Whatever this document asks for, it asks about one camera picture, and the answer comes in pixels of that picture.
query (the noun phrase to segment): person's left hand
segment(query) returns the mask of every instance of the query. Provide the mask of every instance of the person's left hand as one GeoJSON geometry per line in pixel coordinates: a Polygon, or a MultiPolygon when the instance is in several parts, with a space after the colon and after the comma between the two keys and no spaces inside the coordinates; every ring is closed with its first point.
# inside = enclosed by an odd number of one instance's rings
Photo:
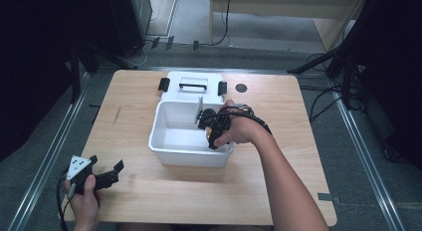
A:
{"type": "MultiPolygon", "coordinates": [[[[69,191],[71,182],[66,180],[66,189],[69,191]]],[[[71,200],[71,207],[76,217],[75,230],[96,230],[99,225],[99,202],[96,200],[94,188],[96,177],[92,174],[87,177],[84,186],[84,195],[75,194],[71,200]]]]}

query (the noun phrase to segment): person's arm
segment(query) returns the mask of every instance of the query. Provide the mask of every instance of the person's arm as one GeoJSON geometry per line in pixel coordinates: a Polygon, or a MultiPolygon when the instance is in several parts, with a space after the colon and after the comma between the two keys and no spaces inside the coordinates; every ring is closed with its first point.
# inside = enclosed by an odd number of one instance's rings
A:
{"type": "Polygon", "coordinates": [[[84,186],[84,195],[75,194],[71,200],[71,207],[76,218],[75,231],[94,231],[99,225],[99,204],[94,195],[96,177],[92,174],[87,177],[84,186]]]}
{"type": "Polygon", "coordinates": [[[276,230],[328,230],[317,204],[272,135],[257,122],[236,116],[232,117],[229,131],[214,144],[220,146],[229,141],[251,142],[257,148],[276,230]]]}

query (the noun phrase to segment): black clip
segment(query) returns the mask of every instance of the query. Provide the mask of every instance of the black clip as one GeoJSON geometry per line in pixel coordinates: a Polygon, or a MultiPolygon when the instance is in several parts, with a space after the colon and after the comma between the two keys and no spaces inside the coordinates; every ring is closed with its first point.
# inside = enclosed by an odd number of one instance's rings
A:
{"type": "Polygon", "coordinates": [[[171,46],[173,45],[174,36],[171,36],[168,38],[167,45],[165,46],[165,50],[171,49],[171,46]]]}
{"type": "Polygon", "coordinates": [[[168,86],[170,86],[170,79],[169,78],[162,78],[161,81],[159,82],[158,90],[164,91],[165,93],[167,93],[168,86]]]}
{"type": "Polygon", "coordinates": [[[227,82],[226,81],[220,81],[218,83],[218,96],[222,96],[224,94],[227,94],[227,82]]]}
{"type": "Polygon", "coordinates": [[[153,41],[152,41],[152,46],[151,46],[151,49],[155,49],[157,46],[158,46],[158,42],[159,42],[159,37],[157,37],[156,39],[154,39],[153,41]]]}
{"type": "Polygon", "coordinates": [[[199,49],[199,41],[195,40],[193,41],[193,51],[198,50],[199,49]]]}

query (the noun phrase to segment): white box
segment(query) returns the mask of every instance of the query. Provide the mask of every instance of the white box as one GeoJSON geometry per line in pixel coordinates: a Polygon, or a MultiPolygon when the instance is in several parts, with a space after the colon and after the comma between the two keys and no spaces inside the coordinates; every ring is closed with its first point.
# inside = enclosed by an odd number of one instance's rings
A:
{"type": "Polygon", "coordinates": [[[149,136],[149,148],[163,164],[224,167],[233,152],[234,143],[213,150],[208,147],[206,131],[197,128],[196,116],[202,98],[203,109],[219,111],[223,104],[218,96],[221,75],[170,72],[170,86],[158,103],[149,136]],[[202,87],[183,87],[194,84],[202,87]]]}

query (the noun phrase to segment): person's right hand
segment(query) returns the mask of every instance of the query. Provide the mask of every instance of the person's right hand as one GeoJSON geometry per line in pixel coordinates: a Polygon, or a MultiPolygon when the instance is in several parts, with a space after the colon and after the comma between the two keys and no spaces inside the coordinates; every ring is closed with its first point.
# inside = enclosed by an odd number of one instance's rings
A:
{"type": "MultiPolygon", "coordinates": [[[[233,103],[232,100],[228,100],[220,109],[228,107],[233,103]]],[[[215,139],[214,145],[221,146],[231,141],[235,141],[236,143],[251,142],[255,144],[260,135],[268,135],[268,133],[256,121],[242,116],[231,116],[230,129],[215,139]]]]}

